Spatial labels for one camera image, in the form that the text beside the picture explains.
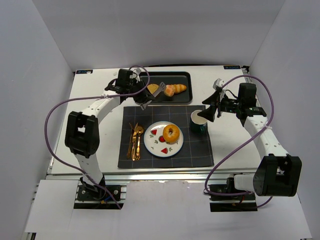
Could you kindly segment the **small round bun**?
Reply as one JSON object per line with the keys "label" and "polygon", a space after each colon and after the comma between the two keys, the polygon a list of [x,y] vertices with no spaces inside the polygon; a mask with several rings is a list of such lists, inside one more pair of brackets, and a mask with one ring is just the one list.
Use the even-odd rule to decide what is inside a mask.
{"label": "small round bun", "polygon": [[167,97],[172,97],[175,94],[175,88],[173,85],[166,85],[165,90],[163,91]]}

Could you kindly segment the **orange glazed donut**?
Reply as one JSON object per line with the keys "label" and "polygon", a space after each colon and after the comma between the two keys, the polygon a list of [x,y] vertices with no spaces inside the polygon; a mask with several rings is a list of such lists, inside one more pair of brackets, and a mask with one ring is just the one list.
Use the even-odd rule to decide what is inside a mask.
{"label": "orange glazed donut", "polygon": [[163,128],[163,138],[168,143],[175,143],[180,137],[180,129],[175,124],[169,124]]}

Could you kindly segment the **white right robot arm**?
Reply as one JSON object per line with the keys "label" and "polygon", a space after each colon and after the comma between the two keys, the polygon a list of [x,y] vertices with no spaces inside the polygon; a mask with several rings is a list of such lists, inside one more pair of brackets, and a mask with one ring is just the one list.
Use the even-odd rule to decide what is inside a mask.
{"label": "white right robot arm", "polygon": [[235,174],[227,181],[223,194],[256,193],[258,196],[293,197],[298,188],[302,161],[291,156],[280,144],[273,130],[267,125],[264,109],[257,106],[257,87],[253,83],[241,83],[238,95],[229,98],[223,89],[224,81],[217,79],[215,92],[203,101],[209,108],[198,115],[213,122],[223,112],[235,114],[245,130],[253,137],[261,162],[255,173]]}

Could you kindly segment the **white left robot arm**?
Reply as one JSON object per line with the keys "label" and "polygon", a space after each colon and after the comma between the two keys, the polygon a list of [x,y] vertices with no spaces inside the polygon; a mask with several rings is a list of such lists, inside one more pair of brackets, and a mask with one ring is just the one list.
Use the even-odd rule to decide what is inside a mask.
{"label": "white left robot arm", "polygon": [[140,80],[139,67],[135,70],[121,68],[117,78],[111,80],[103,94],[82,111],[72,111],[67,118],[64,143],[74,154],[83,174],[82,183],[86,186],[105,186],[105,178],[100,170],[96,152],[100,145],[99,125],[113,109],[126,99],[132,98],[142,110],[166,89],[161,82],[154,93],[148,90],[149,81]]}

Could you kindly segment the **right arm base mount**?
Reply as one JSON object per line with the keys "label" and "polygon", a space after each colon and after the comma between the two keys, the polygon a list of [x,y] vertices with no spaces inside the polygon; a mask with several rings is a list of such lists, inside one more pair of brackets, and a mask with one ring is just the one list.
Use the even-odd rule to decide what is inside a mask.
{"label": "right arm base mount", "polygon": [[[228,177],[225,183],[209,184],[211,192],[219,194],[239,194],[244,190],[235,188],[234,178]],[[230,212],[256,212],[258,210],[256,197],[254,194],[221,196],[209,194],[209,206],[212,213],[230,213]]]}

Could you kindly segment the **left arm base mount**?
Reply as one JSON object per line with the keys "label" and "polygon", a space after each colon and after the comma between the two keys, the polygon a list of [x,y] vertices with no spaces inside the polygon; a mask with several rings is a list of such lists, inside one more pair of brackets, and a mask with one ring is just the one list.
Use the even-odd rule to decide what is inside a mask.
{"label": "left arm base mount", "polygon": [[107,191],[89,185],[80,178],[76,190],[74,209],[78,210],[120,210],[126,197],[126,186],[107,184]]}

